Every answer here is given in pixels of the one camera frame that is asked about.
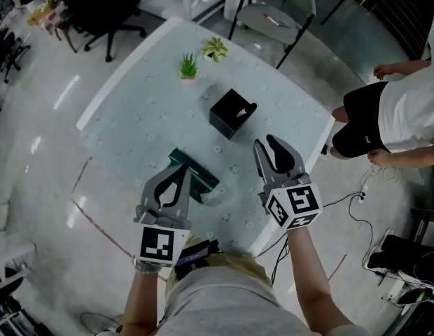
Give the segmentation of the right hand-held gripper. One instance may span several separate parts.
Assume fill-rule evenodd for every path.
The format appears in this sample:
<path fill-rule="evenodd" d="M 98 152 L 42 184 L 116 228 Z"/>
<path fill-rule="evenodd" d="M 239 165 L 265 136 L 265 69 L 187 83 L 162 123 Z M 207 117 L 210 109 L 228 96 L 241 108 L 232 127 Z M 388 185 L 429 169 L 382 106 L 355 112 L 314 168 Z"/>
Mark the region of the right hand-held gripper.
<path fill-rule="evenodd" d="M 318 186 L 311 182 L 294 147 L 272 134 L 266 140 L 273 159 L 259 139 L 253 144 L 258 174 L 264 182 L 258 194 L 262 206 L 282 230 L 307 227 L 323 211 Z"/>

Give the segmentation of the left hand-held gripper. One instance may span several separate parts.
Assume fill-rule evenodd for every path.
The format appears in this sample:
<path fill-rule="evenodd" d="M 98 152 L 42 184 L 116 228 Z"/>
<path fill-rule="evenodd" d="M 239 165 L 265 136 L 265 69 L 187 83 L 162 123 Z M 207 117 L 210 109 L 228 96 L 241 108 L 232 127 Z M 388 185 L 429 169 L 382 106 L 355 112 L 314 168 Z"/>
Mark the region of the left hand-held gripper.
<path fill-rule="evenodd" d="M 143 189 L 132 224 L 132 252 L 146 264 L 173 267 L 189 237 L 187 219 L 191 172 L 187 166 L 168 167 L 150 178 Z M 176 185 L 174 199 L 162 204 L 160 197 Z"/>

